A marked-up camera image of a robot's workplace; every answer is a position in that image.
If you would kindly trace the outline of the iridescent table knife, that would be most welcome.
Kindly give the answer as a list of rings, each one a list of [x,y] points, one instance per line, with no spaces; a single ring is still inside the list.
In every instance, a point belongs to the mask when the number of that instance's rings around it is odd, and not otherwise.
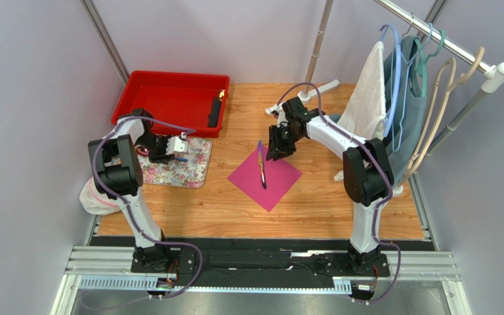
[[[262,140],[258,141],[257,144],[257,163],[260,169],[260,178],[261,178],[261,185],[264,190],[267,189],[267,184],[266,184],[266,177],[265,177],[265,170],[264,170],[264,152],[263,152],[263,142]]]

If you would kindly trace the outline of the magenta paper napkin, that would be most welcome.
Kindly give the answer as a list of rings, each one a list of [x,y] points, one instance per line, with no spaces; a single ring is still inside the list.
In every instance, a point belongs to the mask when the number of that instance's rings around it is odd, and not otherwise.
[[[286,160],[264,161],[266,189],[262,186],[256,148],[229,176],[228,180],[245,195],[270,212],[300,179],[302,172]]]

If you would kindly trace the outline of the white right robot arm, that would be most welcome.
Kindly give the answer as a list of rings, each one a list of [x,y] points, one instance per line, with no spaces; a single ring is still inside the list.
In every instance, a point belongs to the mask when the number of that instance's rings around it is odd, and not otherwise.
[[[372,270],[381,255],[381,210],[389,201],[394,182],[383,141],[348,132],[321,109],[308,110],[299,97],[266,112],[277,118],[277,123],[269,128],[267,160],[293,155],[296,143],[303,138],[323,144],[341,158],[343,185],[354,204],[354,227],[345,263],[354,274]]]

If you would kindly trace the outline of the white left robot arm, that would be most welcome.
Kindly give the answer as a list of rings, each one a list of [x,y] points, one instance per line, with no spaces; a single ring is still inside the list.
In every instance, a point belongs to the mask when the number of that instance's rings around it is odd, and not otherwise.
[[[135,146],[149,149],[154,161],[170,161],[168,148],[177,138],[153,134],[153,124],[152,114],[137,108],[121,116],[109,135],[90,141],[88,151],[94,188],[120,208],[135,237],[134,267],[167,272],[175,260],[142,196],[144,176]]]

